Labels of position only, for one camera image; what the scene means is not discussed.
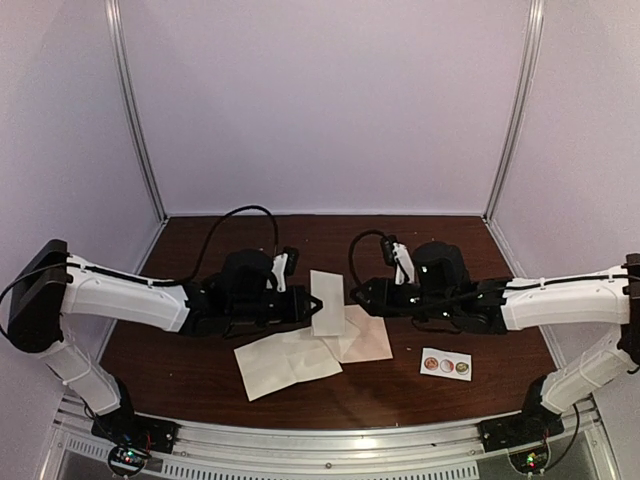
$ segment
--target metal frame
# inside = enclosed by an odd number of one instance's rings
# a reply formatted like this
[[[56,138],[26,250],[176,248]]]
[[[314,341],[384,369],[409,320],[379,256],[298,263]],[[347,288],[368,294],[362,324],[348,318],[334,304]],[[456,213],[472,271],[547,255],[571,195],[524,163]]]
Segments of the metal frame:
[[[484,212],[484,218],[487,222],[491,222],[498,206],[498,201],[504,189],[504,183],[511,162],[515,155],[516,144],[522,128],[522,120],[524,118],[524,108],[527,103],[533,76],[538,62],[538,54],[540,51],[540,40],[542,38],[542,26],[544,22],[544,6],[545,0],[531,0],[529,9],[529,23],[527,24],[527,33],[524,43],[524,51],[522,54],[522,65],[520,66],[520,78],[518,79],[518,87],[516,90],[516,98],[511,111],[509,120],[509,128],[507,136],[502,147],[502,156],[498,171],[493,182],[489,203]]]
[[[588,433],[600,480],[617,480],[615,460],[595,404],[587,399],[579,402],[578,408],[581,430]],[[410,479],[418,473],[458,468],[504,455],[505,451],[483,452],[478,421],[364,430],[266,430],[177,420],[180,428],[173,454],[154,454],[154,463],[147,471],[162,478],[205,478],[212,472],[218,474],[217,478],[228,475],[271,480]],[[563,421],[563,436],[571,436],[576,422],[572,410]],[[54,420],[41,480],[57,479],[66,451],[96,459],[104,456],[109,443],[92,437],[90,427],[81,401],[65,396]],[[85,445],[80,448],[78,442]]]
[[[147,188],[147,192],[153,205],[153,210],[158,221],[162,222],[167,218],[167,213],[162,203],[158,183],[156,182],[149,152],[144,140],[140,115],[133,92],[133,83],[131,80],[131,72],[129,71],[129,62],[127,61],[127,49],[125,47],[124,32],[122,28],[122,20],[120,18],[120,2],[119,0],[105,0],[107,11],[107,23],[109,25],[109,34],[113,43],[113,51],[116,61],[116,68],[120,79],[120,90],[124,100],[125,113],[127,123],[131,131],[133,146],[138,157],[142,178]]]

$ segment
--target black cable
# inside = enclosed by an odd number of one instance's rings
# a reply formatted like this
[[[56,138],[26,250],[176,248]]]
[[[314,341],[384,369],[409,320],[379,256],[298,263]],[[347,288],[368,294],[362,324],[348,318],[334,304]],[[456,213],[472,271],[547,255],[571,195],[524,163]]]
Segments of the black cable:
[[[371,229],[371,230],[365,230],[364,232],[360,232],[358,235],[354,237],[353,240],[351,240],[351,244],[349,245],[349,253],[347,254],[348,260],[349,260],[349,272],[351,273],[351,278],[353,278],[353,281],[355,282],[358,288],[362,287],[362,282],[360,281],[360,278],[358,277],[358,273],[356,272],[356,265],[354,261],[356,246],[363,238],[373,236],[373,235],[378,236],[380,238],[384,238],[385,240],[391,242],[389,240],[389,237],[387,237],[387,235],[383,231]]]
[[[407,271],[405,270],[405,268],[402,266],[402,263],[400,261],[397,261],[396,265],[398,266],[398,268],[400,269],[400,271],[404,275],[404,281],[407,282],[407,283],[411,282],[412,279],[409,276],[409,274],[407,273]]]
[[[267,217],[269,217],[269,220],[271,220],[271,225],[273,227],[273,255],[274,256],[277,255],[278,243],[280,242],[280,238],[279,238],[279,232],[278,232],[278,222],[276,221],[275,217],[269,210],[267,210],[265,207],[261,205],[245,205],[244,207],[239,207],[239,208],[236,208],[235,210],[231,210],[229,213],[226,213],[224,216],[220,217],[211,226],[211,228],[209,229],[209,233],[207,233],[207,236],[202,245],[202,249],[200,250],[200,255],[198,255],[198,260],[196,261],[196,265],[193,269],[193,272],[191,272],[191,275],[183,278],[182,280],[179,280],[179,284],[182,285],[184,283],[189,283],[194,278],[196,278],[196,276],[198,275],[198,272],[200,271],[200,267],[202,266],[204,256],[207,253],[207,250],[209,249],[209,242],[211,241],[211,237],[213,237],[213,233],[216,231],[216,229],[225,221],[227,221],[229,218],[233,217],[234,215],[237,215],[238,213],[246,212],[247,210],[257,210],[259,212],[264,213]]]
[[[214,224],[209,229],[207,236],[204,239],[202,248],[200,249],[200,253],[198,254],[198,259],[196,260],[196,264],[195,264],[195,267],[193,268],[193,271],[191,272],[191,274],[189,274],[184,278],[181,278],[179,280],[153,280],[153,279],[147,279],[144,277],[138,277],[135,275],[129,275],[122,272],[116,272],[113,270],[109,270],[109,269],[97,267],[97,266],[87,266],[86,270],[99,273],[101,275],[106,275],[109,277],[119,278],[121,280],[128,280],[128,281],[139,283],[142,285],[150,284],[151,286],[155,286],[155,287],[177,287],[180,285],[185,285],[193,281],[198,275],[198,273],[200,272],[200,268],[202,267],[202,262],[204,261],[204,257],[207,253],[207,250],[209,249],[209,243],[211,242],[211,238],[213,237],[213,234],[215,233],[216,229],[220,225],[222,225],[225,221],[227,221],[229,218],[233,217],[234,215],[237,215],[238,213],[241,213],[241,212],[246,212],[248,210],[257,210],[259,212],[262,212],[265,215],[267,215],[267,217],[271,221],[271,225],[273,227],[273,255],[274,256],[277,255],[278,244],[280,242],[280,233],[279,233],[278,222],[276,218],[265,207],[262,207],[260,205],[245,205],[244,207],[239,207],[239,208],[236,208],[235,210],[231,210],[230,212],[225,213],[222,217],[220,217],[218,220],[214,222]]]
[[[562,452],[562,455],[560,455],[555,462],[553,462],[551,465],[547,466],[544,468],[544,473],[547,473],[549,470],[551,470],[552,468],[555,468],[558,466],[558,464],[564,460],[564,457],[567,456],[567,454],[569,453],[569,450],[571,450],[571,447],[573,447],[573,444],[576,443],[576,438],[578,438],[578,433],[580,433],[580,412],[578,411],[578,407],[576,406],[576,404],[573,404],[573,410],[576,412],[576,429],[573,432],[573,436],[571,437],[571,440],[569,441],[569,444],[567,445],[567,448],[564,449],[564,452]]]
[[[60,267],[80,267],[80,265],[78,265],[77,263],[54,263],[52,265],[47,265],[46,267],[41,267],[41,268],[36,268],[35,270],[31,270],[29,273],[25,273],[24,275],[16,278],[13,282],[11,282],[9,285],[7,285],[4,290],[2,291],[2,293],[0,293],[0,305],[2,304],[2,301],[4,300],[4,297],[7,296],[7,294],[13,290],[13,288],[19,284],[20,282],[23,282],[24,280],[27,280],[28,278],[31,278],[35,275],[40,275],[43,272],[46,272],[47,270],[51,270],[53,268],[60,268]],[[7,340],[9,340],[9,337],[7,335],[7,332],[5,331],[5,329],[2,327],[2,325],[0,324],[0,333],[2,333],[2,335],[4,336],[4,338],[6,338]]]
[[[544,282],[544,285],[540,282],[538,283],[532,283],[530,285],[513,285],[511,287],[509,286],[505,286],[503,288],[498,288],[495,289],[494,291],[500,291],[500,290],[514,290],[514,291],[518,291],[518,290],[531,290],[532,288],[540,288],[543,286],[547,286],[547,285],[558,285],[561,283],[573,283],[573,282],[584,282],[584,281],[588,281],[588,280],[608,280],[609,278],[611,279],[629,279],[629,280],[635,280],[638,281],[640,280],[640,277],[636,277],[634,275],[627,275],[624,273],[618,273],[615,275],[582,275],[579,277],[565,277],[565,278],[555,278],[549,281]]]

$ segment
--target black mount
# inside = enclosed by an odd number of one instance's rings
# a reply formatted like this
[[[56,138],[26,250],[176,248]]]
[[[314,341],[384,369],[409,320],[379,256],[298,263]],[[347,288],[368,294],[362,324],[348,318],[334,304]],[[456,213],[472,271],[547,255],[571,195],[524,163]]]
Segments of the black mount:
[[[69,253],[67,243],[50,240],[20,272],[19,277],[39,268],[65,263]],[[57,341],[62,341],[60,307],[72,281],[64,266],[50,268],[19,282],[11,294],[7,336],[18,350],[41,353]]]
[[[393,266],[391,247],[385,240],[381,241],[383,258],[387,265]],[[442,242],[421,245],[412,253],[411,260],[418,283],[396,285],[391,278],[371,278],[351,290],[351,298],[376,317],[412,317],[422,323],[440,319],[460,332],[507,333],[501,311],[505,300],[500,289],[511,279],[471,282],[460,249]],[[462,300],[443,304],[452,297]]]
[[[640,278],[640,253],[627,255],[623,265],[629,275]],[[624,293],[629,295],[629,323],[622,326],[622,338],[618,348],[629,354],[633,362],[640,365],[640,281],[630,278]]]
[[[514,448],[564,432],[561,415],[541,405],[542,386],[547,377],[540,377],[529,386],[522,412],[480,422],[478,428],[485,452]]]
[[[285,275],[295,271],[297,250],[285,248],[291,264]],[[180,334],[207,336],[228,333],[237,325],[264,329],[280,323],[309,320],[322,309],[322,301],[307,293],[304,286],[289,285],[279,292],[272,273],[273,260],[259,250],[231,253],[219,273],[201,283],[185,285],[189,316]]]
[[[137,450],[172,453],[178,425],[168,420],[137,415],[133,410],[127,387],[116,379],[120,389],[120,408],[105,415],[96,416],[91,434],[118,445]]]

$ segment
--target black bracket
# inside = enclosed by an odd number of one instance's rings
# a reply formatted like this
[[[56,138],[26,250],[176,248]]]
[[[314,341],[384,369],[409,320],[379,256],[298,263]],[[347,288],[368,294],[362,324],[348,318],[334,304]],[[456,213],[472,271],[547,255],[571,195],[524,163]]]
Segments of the black bracket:
[[[623,267],[629,275],[640,277],[640,254],[627,255],[627,263]],[[629,295],[629,324],[621,327],[622,338],[618,342],[618,348],[627,352],[634,363],[640,365],[640,281],[630,278],[624,293]]]
[[[559,416],[549,420],[517,413],[480,422],[479,430],[485,452],[494,452],[540,442],[545,436],[560,435],[564,425]]]
[[[145,417],[143,415],[135,415],[133,422],[137,430],[149,435],[149,449],[151,451],[160,453],[173,452],[173,444],[178,431],[177,423],[169,420]],[[111,440],[100,424],[100,420],[94,420],[93,426],[91,427],[91,434],[99,438]],[[146,450],[146,441],[147,437],[144,435],[140,437],[139,440],[132,442],[132,446],[140,450]]]
[[[19,277],[39,268],[65,263],[67,243],[50,240],[20,272]],[[18,350],[40,353],[63,339],[60,307],[71,280],[64,266],[50,268],[19,282],[11,294],[7,335]]]

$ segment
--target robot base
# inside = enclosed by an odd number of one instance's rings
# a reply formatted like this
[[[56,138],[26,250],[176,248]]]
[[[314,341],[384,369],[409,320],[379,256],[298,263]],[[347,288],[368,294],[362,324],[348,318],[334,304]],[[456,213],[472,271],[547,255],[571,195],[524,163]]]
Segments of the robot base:
[[[517,413],[480,422],[479,430],[485,452],[494,452],[540,442],[545,436],[560,435],[564,432],[564,425],[559,416],[542,420],[537,416]]]
[[[149,432],[151,438],[151,451],[160,453],[172,453],[173,443],[175,442],[178,425],[168,420],[160,420],[157,418],[144,417],[142,415],[135,416],[136,425],[143,431]],[[104,430],[95,421],[91,427],[91,434],[110,440]],[[146,449],[146,445],[135,445],[142,450]]]

